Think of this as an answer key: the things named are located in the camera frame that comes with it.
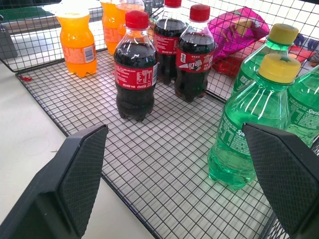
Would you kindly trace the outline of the red snack bag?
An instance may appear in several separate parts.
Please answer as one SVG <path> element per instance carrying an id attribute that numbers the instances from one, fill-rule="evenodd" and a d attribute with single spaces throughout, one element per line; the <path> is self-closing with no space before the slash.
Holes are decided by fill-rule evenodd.
<path id="1" fill-rule="evenodd" d="M 259 40 L 239 52 L 217 61 L 213 64 L 213 69 L 218 73 L 235 77 L 239 72 L 243 60 L 265 42 L 265 40 Z M 294 45 L 289 47 L 288 53 L 289 56 L 296 58 L 304 64 L 307 69 L 316 67 L 319 65 L 319 40 L 298 34 Z"/>

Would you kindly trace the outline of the cola bottle red cap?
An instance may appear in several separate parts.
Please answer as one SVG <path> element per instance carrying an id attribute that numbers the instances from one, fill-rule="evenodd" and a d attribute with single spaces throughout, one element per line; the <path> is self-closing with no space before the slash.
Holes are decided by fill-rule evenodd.
<path id="1" fill-rule="evenodd" d="M 190 23 L 181 34 L 175 56 L 177 78 L 175 94 L 186 102 L 202 98 L 208 85 L 215 40 L 208 28 L 210 6 L 195 4 L 190 8 Z"/>
<path id="2" fill-rule="evenodd" d="M 158 55 L 148 37 L 146 12 L 126 12 L 125 27 L 125 35 L 114 53 L 116 104 L 121 118 L 143 121 L 155 103 Z"/>
<path id="3" fill-rule="evenodd" d="M 158 80 L 169 85 L 177 77 L 177 44 L 186 29 L 180 16 L 182 0 L 164 0 L 164 11 L 156 21 L 153 43 L 158 54 Z"/>

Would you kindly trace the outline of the pink snack bag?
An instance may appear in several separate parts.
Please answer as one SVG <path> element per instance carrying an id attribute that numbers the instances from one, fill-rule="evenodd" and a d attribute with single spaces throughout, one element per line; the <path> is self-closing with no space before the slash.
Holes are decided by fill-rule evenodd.
<path id="1" fill-rule="evenodd" d="M 213 63 L 244 49 L 268 35 L 268 24 L 251 8 L 223 13 L 208 23 L 216 43 Z"/>

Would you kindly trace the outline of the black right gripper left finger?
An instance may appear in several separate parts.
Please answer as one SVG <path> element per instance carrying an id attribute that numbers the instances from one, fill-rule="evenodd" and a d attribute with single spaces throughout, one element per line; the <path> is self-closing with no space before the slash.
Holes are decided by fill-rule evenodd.
<path id="1" fill-rule="evenodd" d="M 92 213 L 108 127 L 67 137 L 0 225 L 0 239 L 81 239 Z"/>

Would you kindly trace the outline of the orange soda bottle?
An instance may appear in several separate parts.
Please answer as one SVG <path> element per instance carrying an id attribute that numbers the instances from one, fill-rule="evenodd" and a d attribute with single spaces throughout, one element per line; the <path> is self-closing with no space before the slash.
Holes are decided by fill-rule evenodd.
<path id="1" fill-rule="evenodd" d="M 124 30 L 120 30 L 120 27 L 125 24 L 125 11 L 120 10 L 120 5 L 126 2 L 127 0 L 100 0 L 104 41 L 112 55 L 123 37 Z"/>
<path id="2" fill-rule="evenodd" d="M 120 36 L 120 39 L 123 38 L 123 36 L 126 33 L 125 29 L 125 14 L 128 11 L 132 10 L 145 10 L 145 4 L 143 0 L 119 0 L 116 4 L 116 10 L 117 10 L 117 17 L 118 17 L 118 34 Z"/>
<path id="3" fill-rule="evenodd" d="M 55 13 L 61 25 L 60 42 L 68 71 L 83 78 L 97 70 L 90 12 L 82 0 L 61 0 Z"/>

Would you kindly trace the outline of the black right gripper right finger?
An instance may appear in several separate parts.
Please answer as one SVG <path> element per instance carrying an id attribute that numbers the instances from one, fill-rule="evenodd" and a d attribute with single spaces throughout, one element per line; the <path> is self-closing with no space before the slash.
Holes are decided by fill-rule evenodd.
<path id="1" fill-rule="evenodd" d="M 319 239 L 319 152 L 274 127 L 244 123 L 242 131 L 273 210 L 261 238 Z"/>

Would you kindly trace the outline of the green soda bottle yellow cap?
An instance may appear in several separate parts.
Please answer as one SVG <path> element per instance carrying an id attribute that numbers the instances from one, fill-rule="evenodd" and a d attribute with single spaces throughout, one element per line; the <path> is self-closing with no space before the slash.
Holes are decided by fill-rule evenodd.
<path id="1" fill-rule="evenodd" d="M 298 33 L 299 30 L 294 26 L 284 23 L 274 24 L 266 37 L 266 42 L 241 63 L 232 93 L 236 93 L 257 78 L 256 71 L 259 69 L 265 55 L 278 53 L 288 56 L 288 49 L 294 43 Z"/>
<path id="2" fill-rule="evenodd" d="M 240 190 L 256 177 L 244 123 L 278 129 L 290 124 L 288 87 L 295 82 L 301 63 L 277 53 L 265 55 L 257 78 L 234 93 L 226 102 L 218 126 L 216 142 L 208 156 L 208 175 L 232 190 Z"/>
<path id="3" fill-rule="evenodd" d="M 319 135 L 319 65 L 295 79 L 288 87 L 291 121 L 286 131 L 308 147 Z"/>

